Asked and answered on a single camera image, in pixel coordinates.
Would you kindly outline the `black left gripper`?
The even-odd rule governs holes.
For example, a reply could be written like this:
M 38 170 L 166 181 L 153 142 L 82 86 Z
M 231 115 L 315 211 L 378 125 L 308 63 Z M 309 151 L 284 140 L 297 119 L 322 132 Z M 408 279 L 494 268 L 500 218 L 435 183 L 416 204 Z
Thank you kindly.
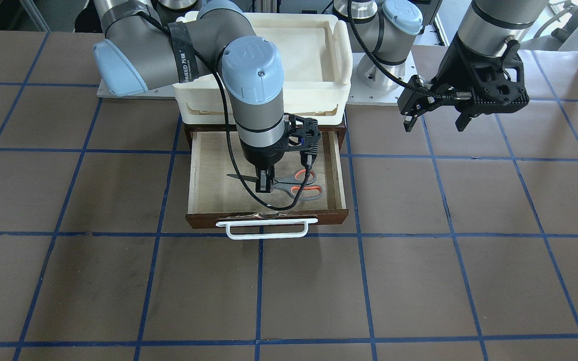
M 397 100 L 404 116 L 404 130 L 411 132 L 418 118 L 435 109 L 433 104 L 454 88 L 470 92 L 472 98 L 459 101 L 455 108 L 460 113 L 456 128 L 463 132 L 474 117 L 485 112 L 485 107 L 525 107 L 529 103 L 524 84 L 523 62 L 518 56 L 520 43 L 504 43 L 504 54 L 486 57 L 468 48 L 463 41 L 450 44 L 431 83 L 420 76 L 411 76 Z

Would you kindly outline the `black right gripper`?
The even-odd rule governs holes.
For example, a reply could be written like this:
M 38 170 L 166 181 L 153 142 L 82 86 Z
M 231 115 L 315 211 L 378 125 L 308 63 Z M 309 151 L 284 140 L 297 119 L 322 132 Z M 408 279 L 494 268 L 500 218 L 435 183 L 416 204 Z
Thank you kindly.
M 262 150 L 254 152 L 254 166 L 257 175 L 255 192 L 270 194 L 273 191 L 274 165 L 282 159 L 282 151 Z

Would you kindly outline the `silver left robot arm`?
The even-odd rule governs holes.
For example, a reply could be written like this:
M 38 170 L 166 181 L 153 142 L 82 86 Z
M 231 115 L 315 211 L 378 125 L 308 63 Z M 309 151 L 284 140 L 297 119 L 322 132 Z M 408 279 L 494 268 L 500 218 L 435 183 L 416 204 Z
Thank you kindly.
M 413 41 L 424 29 L 424 14 L 409 1 L 334 1 L 331 12 L 351 30 L 353 49 L 363 51 L 360 80 L 378 90 L 401 87 L 398 108 L 410 132 L 418 117 L 441 106 L 458 112 L 463 131 L 480 114 L 514 113 L 529 103 L 520 41 L 546 1 L 472 1 L 429 81 L 403 81 Z

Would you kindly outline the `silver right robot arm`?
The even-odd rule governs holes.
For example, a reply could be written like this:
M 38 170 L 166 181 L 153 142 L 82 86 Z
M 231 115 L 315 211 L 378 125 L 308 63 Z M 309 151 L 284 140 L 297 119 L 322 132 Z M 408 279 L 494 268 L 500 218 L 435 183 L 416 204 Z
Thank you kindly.
M 274 43 L 257 36 L 230 1 L 210 1 L 190 22 L 164 25 L 150 1 L 95 1 L 105 39 L 93 53 L 107 89 L 118 97 L 219 75 L 239 140 L 268 193 L 287 140 L 284 69 Z

